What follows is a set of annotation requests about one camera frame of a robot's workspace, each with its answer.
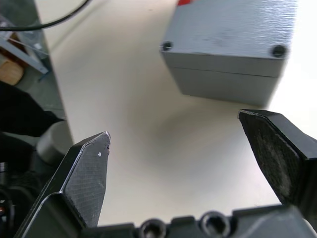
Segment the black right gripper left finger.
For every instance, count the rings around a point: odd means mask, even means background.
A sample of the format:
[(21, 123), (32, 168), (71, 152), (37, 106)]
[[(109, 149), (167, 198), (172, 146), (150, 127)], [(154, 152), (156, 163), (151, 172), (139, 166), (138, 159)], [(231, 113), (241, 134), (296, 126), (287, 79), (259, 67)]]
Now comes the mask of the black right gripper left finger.
[(17, 238), (77, 238), (97, 226), (106, 192), (110, 134), (72, 146), (30, 209)]

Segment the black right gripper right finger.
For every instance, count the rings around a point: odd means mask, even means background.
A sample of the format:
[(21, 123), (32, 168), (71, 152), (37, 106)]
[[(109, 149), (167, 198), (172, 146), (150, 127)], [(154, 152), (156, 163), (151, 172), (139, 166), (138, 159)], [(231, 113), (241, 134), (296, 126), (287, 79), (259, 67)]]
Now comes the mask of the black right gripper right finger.
[(317, 141), (284, 115), (266, 110), (242, 109), (238, 119), (256, 162), (283, 204), (303, 207), (316, 183)]

